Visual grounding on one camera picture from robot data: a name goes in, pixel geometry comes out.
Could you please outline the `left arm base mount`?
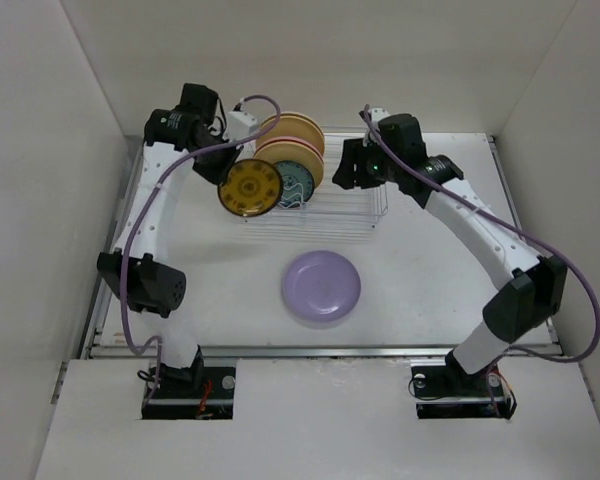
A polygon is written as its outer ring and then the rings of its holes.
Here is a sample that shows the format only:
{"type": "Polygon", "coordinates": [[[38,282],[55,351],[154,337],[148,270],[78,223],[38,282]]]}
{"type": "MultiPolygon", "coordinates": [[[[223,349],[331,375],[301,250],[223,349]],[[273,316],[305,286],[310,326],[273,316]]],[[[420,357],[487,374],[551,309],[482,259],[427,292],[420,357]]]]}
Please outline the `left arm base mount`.
{"type": "Polygon", "coordinates": [[[139,370],[145,382],[141,418],[143,420],[232,420],[236,387],[236,366],[210,366],[204,369],[202,383],[160,379],[154,393],[155,367],[139,370]]]}

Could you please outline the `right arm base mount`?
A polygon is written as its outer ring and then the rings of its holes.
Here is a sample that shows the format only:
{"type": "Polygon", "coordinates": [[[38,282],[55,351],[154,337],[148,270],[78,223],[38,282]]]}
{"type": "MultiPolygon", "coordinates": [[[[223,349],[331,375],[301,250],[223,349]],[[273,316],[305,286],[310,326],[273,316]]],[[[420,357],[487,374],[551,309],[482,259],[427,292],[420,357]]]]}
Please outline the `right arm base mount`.
{"type": "Polygon", "coordinates": [[[517,410],[516,395],[497,366],[467,375],[446,364],[416,362],[410,372],[408,390],[419,420],[510,420],[517,410]]]}

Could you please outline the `teal patterned small plate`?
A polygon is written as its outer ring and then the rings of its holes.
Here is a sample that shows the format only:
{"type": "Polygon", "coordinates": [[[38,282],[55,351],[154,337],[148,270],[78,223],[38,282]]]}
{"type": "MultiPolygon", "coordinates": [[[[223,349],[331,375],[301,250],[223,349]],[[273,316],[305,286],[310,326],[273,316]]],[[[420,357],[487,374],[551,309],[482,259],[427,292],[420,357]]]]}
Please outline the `teal patterned small plate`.
{"type": "Polygon", "coordinates": [[[282,178],[282,194],[278,206],[283,209],[303,207],[313,196],[314,179],[309,170],[293,161],[275,164],[282,178]]]}

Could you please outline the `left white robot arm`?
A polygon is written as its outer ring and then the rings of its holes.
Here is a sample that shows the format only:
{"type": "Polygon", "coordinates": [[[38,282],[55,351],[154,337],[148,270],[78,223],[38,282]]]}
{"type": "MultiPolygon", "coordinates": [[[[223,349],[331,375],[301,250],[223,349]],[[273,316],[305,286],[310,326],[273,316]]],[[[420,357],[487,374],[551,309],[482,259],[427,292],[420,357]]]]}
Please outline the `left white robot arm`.
{"type": "Polygon", "coordinates": [[[126,224],[110,253],[100,253],[97,270],[120,303],[129,349],[158,353],[158,377],[181,396],[203,387],[204,362],[190,327],[177,319],[186,293],[185,274],[168,263],[168,233],[187,176],[195,172],[221,184],[239,148],[211,126],[221,111],[216,91],[184,85],[179,103],[154,110],[144,127],[142,168],[126,224]]]}

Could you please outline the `amber patterned small plate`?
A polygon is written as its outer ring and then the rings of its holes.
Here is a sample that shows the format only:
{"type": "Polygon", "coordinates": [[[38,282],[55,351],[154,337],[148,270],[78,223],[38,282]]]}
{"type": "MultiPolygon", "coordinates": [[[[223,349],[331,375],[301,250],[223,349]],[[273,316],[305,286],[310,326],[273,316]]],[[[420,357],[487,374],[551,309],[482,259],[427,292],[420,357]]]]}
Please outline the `amber patterned small plate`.
{"type": "Polygon", "coordinates": [[[242,218],[268,213],[278,205],[282,193],[283,180],[276,167],[254,158],[237,161],[217,188],[221,205],[242,218]]]}

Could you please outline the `purple plastic plate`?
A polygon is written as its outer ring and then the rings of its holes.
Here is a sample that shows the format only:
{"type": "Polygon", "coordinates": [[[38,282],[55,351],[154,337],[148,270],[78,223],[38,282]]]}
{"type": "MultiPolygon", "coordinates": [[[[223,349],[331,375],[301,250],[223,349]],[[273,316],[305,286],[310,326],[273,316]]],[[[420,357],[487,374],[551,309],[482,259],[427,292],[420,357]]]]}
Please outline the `purple plastic plate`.
{"type": "Polygon", "coordinates": [[[281,293],[286,307],[299,319],[327,326],[343,319],[357,306],[362,281],[345,256],[314,250],[294,258],[286,267],[281,293]]]}

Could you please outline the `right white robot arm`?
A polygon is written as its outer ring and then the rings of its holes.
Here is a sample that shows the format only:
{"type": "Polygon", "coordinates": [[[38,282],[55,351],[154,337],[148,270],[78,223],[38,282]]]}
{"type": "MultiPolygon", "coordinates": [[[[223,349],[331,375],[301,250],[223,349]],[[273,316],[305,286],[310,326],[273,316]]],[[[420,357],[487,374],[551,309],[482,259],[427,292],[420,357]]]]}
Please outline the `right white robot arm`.
{"type": "Polygon", "coordinates": [[[334,184],[345,190],[395,184],[456,236],[497,290],[481,322],[446,358],[445,386],[467,393],[494,360],[558,312],[567,267],[500,225],[449,157],[429,155],[414,116],[370,108],[360,117],[367,131],[344,142],[334,184]]]}

